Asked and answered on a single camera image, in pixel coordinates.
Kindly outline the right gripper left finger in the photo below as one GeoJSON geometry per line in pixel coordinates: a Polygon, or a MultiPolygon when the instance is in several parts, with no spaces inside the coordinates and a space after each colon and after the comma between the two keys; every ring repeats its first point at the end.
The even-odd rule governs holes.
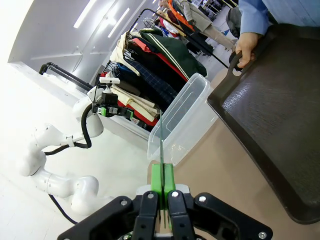
{"type": "Polygon", "coordinates": [[[151,240],[164,197],[164,164],[153,164],[151,185],[134,199],[118,196],[61,233],[58,240],[151,240]]]}

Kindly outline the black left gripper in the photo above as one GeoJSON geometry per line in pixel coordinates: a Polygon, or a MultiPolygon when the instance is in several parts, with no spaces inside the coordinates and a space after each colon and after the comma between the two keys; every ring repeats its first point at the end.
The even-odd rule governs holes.
{"type": "Polygon", "coordinates": [[[129,108],[122,109],[118,105],[118,95],[114,93],[102,93],[101,98],[92,104],[91,108],[94,114],[110,118],[113,116],[123,116],[126,119],[132,119],[134,112],[129,108]]]}

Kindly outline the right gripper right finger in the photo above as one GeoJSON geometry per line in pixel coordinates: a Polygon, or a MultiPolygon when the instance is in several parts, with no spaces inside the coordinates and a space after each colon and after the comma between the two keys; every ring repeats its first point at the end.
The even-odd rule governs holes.
{"type": "Polygon", "coordinates": [[[273,230],[208,192],[193,197],[189,187],[175,184],[172,164],[164,164],[164,194],[173,236],[196,240],[195,229],[216,240],[271,240],[273,230]]]}

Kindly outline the person's right hand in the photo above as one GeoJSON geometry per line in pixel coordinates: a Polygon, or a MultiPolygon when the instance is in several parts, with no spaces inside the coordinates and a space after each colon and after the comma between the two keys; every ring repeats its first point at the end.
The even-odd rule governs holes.
{"type": "Polygon", "coordinates": [[[261,37],[261,34],[254,32],[244,32],[240,35],[235,48],[236,54],[242,54],[242,57],[239,59],[239,63],[237,64],[239,68],[243,69],[250,61],[255,59],[253,50],[257,46],[261,37]]]}

